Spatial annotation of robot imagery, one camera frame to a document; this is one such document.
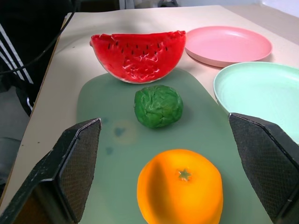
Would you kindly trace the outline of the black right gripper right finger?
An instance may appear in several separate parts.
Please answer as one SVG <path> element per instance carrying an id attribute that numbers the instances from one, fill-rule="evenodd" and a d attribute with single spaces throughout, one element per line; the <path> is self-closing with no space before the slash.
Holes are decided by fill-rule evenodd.
<path id="1" fill-rule="evenodd" d="M 277 124 L 230 113 L 242 167 L 274 224 L 299 222 L 299 146 Z"/>

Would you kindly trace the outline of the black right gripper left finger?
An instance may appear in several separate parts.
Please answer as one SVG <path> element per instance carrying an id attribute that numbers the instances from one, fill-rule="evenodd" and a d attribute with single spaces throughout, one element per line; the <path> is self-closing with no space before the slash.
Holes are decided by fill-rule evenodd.
<path id="1" fill-rule="evenodd" d="M 99 118 L 63 131 L 0 216 L 2 224 L 77 224 L 94 178 Z"/>

